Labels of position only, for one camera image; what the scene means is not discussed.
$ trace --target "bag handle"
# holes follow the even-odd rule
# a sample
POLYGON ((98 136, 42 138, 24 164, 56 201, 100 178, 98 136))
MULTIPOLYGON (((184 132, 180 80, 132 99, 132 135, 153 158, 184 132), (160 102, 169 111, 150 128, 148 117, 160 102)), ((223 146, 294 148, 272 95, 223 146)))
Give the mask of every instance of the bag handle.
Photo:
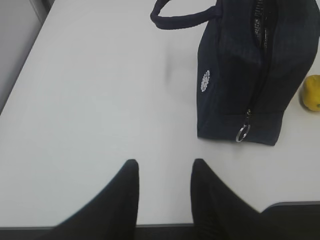
POLYGON ((221 7, 212 6, 207 10, 196 14, 172 17, 159 16, 161 9, 163 9, 169 1, 170 0, 157 0, 150 15, 152 22, 154 22, 159 29, 187 29, 203 24, 222 15, 221 7))

